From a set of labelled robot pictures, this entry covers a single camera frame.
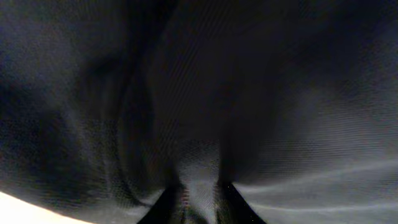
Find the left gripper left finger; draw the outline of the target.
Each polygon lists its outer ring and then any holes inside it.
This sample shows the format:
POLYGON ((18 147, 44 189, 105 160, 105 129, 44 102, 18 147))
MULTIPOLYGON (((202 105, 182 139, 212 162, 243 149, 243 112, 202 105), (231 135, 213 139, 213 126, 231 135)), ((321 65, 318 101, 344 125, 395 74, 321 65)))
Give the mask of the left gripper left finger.
POLYGON ((156 203, 137 224, 181 224, 185 221, 181 184, 166 188, 156 203))

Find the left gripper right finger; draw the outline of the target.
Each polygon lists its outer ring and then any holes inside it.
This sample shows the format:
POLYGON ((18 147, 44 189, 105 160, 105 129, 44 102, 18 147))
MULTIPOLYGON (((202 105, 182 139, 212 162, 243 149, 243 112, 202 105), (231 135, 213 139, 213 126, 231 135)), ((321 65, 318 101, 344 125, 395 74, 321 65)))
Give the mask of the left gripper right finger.
POLYGON ((231 182, 217 182, 215 213, 217 224, 266 224, 231 182))

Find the black t-shirt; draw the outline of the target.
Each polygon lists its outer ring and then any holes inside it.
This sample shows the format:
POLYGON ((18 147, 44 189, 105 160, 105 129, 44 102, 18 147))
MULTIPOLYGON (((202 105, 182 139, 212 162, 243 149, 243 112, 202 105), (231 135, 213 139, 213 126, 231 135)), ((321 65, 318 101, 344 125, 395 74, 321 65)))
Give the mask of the black t-shirt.
POLYGON ((1 192, 138 223, 397 222, 397 2, 1 1, 1 192))

